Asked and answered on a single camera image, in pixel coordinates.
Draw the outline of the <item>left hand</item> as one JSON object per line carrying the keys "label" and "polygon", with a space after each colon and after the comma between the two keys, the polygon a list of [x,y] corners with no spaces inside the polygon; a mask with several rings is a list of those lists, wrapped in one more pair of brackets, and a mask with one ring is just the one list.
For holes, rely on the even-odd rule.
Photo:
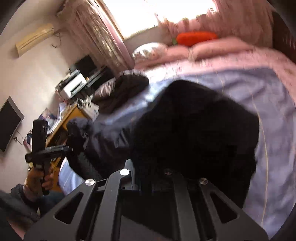
{"label": "left hand", "polygon": [[49,168],[46,176],[43,171],[37,168],[32,168],[25,179],[23,193],[29,201],[35,202],[43,195],[43,188],[49,191],[53,188],[53,186],[54,169],[52,167]]}

